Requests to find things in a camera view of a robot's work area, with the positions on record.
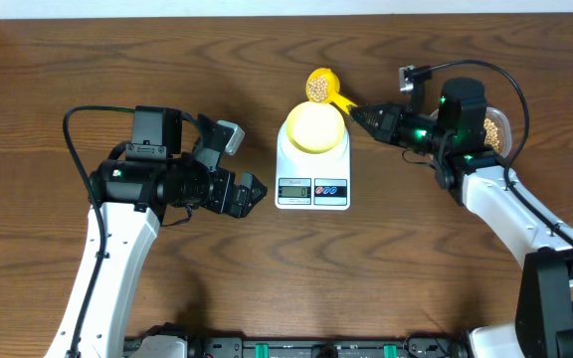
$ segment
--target brown tabletop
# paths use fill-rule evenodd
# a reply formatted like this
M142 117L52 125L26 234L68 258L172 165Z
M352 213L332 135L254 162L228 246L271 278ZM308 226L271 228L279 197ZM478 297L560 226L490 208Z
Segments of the brown tabletop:
M164 105L239 123L222 166L270 188L244 220L199 210L163 228L145 261L128 335L165 321L249 336L404 336L512 319L520 268L492 231L355 124L347 212L274 205L276 137L318 67L358 103L406 101L398 68L474 58L507 69L529 99L522 182L573 226L573 15L0 21L0 356L40 356L57 332L87 230L87 194L61 131L79 104ZM482 80L510 118L520 104L498 74ZM129 139L131 116L72 121L88 171ZM196 132L186 125L189 149ZM183 210L169 210L166 220Z

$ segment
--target yellow scoop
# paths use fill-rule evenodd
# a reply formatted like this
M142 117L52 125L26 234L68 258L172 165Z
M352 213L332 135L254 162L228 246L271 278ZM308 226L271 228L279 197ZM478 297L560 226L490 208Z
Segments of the yellow scoop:
M339 78L330 69L313 71L306 81L306 96L308 100L318 103L335 103L346 114L355 106L350 99L339 94Z

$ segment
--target scale control panel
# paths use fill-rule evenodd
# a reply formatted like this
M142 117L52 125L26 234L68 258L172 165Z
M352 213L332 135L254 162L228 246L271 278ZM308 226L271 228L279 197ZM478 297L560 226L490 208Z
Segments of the scale control panel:
M327 178L280 178L278 204L346 206L348 181Z

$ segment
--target robotic arm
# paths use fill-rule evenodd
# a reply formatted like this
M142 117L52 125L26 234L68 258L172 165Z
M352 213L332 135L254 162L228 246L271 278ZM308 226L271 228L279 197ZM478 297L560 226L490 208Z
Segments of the robotic arm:
M75 110L64 119L64 134L75 162L80 163L68 132L68 119ZM236 186L235 173L219 167L222 154L234 155L242 142L245 133L238 125L215 123L204 115L195 120L171 108L138 106L122 111L134 113L132 139L119 144L90 176L93 208L88 214L84 256L46 357L122 356L140 270L167 205L187 210L188 218L175 225L189 221L198 207L244 218L267 195L267 187L254 175L243 173L241 185ZM175 158L174 154L181 154L183 120L196 125L201 136L191 154ZM125 159L119 160L123 152ZM99 237L99 222L105 238ZM152 337L133 357L184 354L185 348L181 339Z
M516 323L473 331L469 351L477 358L573 357L573 229L525 189L511 162L483 144L483 85L447 81L432 120L418 113L429 78L429 68L402 68L400 86L412 94L410 106L364 105L350 114L375 140L431 154L440 187L479 215L523 267Z

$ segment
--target bowl of beans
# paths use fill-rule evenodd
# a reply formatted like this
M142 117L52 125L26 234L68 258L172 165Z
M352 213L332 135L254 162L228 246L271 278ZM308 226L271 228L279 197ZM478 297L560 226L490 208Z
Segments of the bowl of beans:
M437 119L438 113L437 109L430 117ZM507 157L512 149L512 132L505 114L496 108L486 108L483 128L485 129L485 145L490 145L502 157Z

